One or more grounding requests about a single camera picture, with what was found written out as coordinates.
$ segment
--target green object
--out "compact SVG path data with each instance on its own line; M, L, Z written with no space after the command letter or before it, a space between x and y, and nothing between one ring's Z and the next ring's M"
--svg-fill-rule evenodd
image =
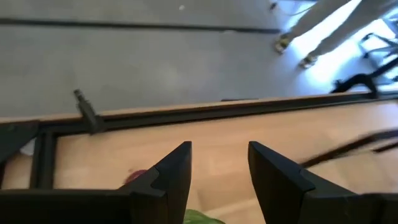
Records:
M187 209L184 216L184 224L225 224L224 222L210 218L198 211Z

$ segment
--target red object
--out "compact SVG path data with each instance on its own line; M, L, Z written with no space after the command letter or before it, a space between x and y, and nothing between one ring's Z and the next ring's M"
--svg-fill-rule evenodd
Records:
M133 181L135 178L139 177L141 174L145 173L146 170L137 170L135 172L133 172L132 174L130 174L126 180L124 181L124 183L129 183L131 181Z

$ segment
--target white pants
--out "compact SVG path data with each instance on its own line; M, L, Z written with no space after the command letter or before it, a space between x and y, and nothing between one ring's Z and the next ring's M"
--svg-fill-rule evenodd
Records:
M314 28L330 14L351 0L319 0L301 19L291 28L290 37L301 36ZM354 11L348 16L334 32L323 39L318 47L311 52L313 56L319 56L331 52L351 37L357 31L380 18L388 11L395 8L397 0L361 0Z

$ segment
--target shoe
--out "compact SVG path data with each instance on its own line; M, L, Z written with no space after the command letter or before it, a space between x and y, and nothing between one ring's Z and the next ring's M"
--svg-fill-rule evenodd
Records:
M303 60L300 61L299 65L302 68L310 68L313 65L315 65L315 62L317 62L318 57L317 56L312 56L308 54Z
M282 34L275 42L276 52L283 54L291 41L292 40L289 38L288 34Z

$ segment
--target concrete floor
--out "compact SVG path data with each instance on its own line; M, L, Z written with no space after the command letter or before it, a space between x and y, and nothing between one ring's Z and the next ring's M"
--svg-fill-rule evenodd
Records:
M7 0L0 16L266 28L297 20L267 6L264 0ZM0 27L0 116L74 113L76 88L98 111L327 93L333 80L372 70L355 39L311 69L297 68L338 26L336 18L341 14L283 56L271 48L275 35Z

